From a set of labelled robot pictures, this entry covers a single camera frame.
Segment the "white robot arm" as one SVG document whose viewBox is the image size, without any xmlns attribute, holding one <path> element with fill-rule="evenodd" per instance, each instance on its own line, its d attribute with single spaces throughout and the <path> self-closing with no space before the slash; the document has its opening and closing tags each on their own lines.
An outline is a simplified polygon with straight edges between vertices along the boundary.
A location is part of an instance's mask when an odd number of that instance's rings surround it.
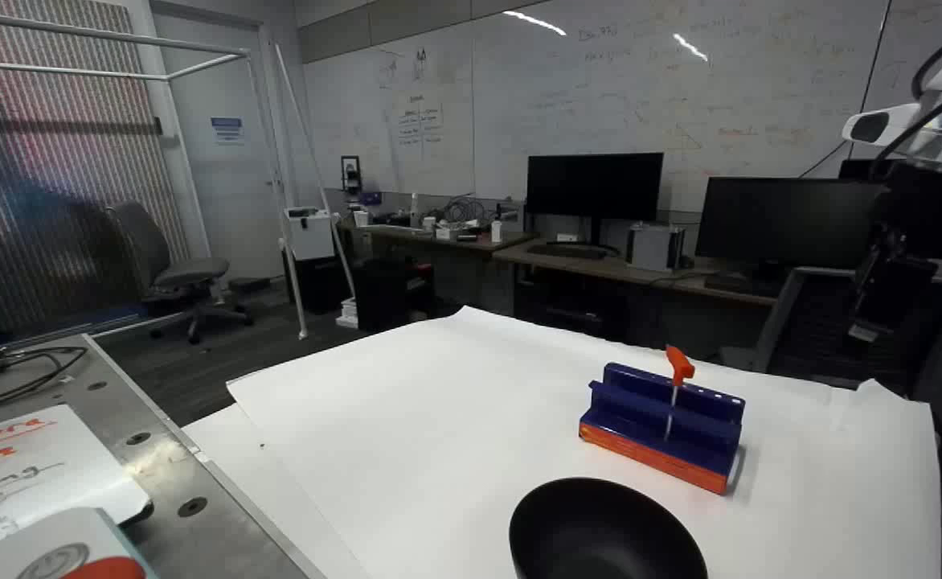
<svg viewBox="0 0 942 579">
<path fill-rule="evenodd" d="M 942 261 L 942 46 L 915 67 L 905 104 L 851 114 L 843 139 L 879 149 L 879 248 Z"/>
</svg>

